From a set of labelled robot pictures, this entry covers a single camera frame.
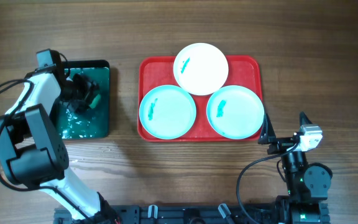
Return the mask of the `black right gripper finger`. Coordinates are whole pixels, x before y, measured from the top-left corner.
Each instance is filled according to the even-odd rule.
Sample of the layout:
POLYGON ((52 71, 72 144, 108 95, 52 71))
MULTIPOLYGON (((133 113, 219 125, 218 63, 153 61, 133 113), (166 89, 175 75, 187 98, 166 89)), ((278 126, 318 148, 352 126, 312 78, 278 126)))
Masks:
POLYGON ((261 132, 258 139, 258 144, 273 144, 276 142, 276 135, 273 130, 272 123, 270 121, 269 115, 264 114, 264 120, 261 126, 261 132))
POLYGON ((304 111, 300 112, 299 119, 300 119, 300 126, 312 123, 304 111))

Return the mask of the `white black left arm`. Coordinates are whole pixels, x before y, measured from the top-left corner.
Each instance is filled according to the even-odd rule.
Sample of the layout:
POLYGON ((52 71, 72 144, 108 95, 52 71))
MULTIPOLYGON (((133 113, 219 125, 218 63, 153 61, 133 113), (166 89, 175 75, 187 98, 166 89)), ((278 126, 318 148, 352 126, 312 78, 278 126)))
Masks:
POLYGON ((31 72, 0 84, 0 94, 23 84, 0 116, 0 183, 17 192, 41 191, 71 214, 74 223, 113 223, 115 211, 70 169, 67 149, 50 119, 55 103, 77 111, 94 108, 99 86, 79 74, 31 72))

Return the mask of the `white plate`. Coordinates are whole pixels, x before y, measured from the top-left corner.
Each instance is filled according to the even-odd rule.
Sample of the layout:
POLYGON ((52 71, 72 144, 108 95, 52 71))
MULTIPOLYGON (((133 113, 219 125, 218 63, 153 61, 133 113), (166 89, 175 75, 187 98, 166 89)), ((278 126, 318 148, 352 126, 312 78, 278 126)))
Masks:
POLYGON ((192 95, 205 96, 226 82, 229 65, 215 46, 195 43, 182 49, 174 59, 173 76, 178 85, 192 95))

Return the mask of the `green yellow sponge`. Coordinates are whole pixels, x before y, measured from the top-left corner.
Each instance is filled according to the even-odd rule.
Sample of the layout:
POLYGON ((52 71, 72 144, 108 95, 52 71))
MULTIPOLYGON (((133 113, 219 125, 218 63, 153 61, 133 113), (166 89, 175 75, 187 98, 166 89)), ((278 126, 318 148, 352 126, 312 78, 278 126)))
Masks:
POLYGON ((93 98, 92 102, 89 104, 89 107, 91 109, 95 109, 100 101, 101 101, 101 95, 98 94, 93 98))

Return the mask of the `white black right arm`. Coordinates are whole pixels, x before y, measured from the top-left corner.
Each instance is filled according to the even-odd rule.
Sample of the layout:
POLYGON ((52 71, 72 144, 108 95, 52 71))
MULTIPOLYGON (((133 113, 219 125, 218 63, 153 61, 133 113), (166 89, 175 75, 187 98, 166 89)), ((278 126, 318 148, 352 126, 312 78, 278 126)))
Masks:
POLYGON ((267 154, 279 155, 282 177, 288 195, 278 196, 269 214, 261 215, 263 223, 330 223, 328 190, 332 170, 321 163, 309 163, 306 152, 317 148, 323 131, 313 124, 304 112, 300 113, 300 128, 292 137, 278 138, 269 116, 264 116, 259 144, 268 144, 267 154))

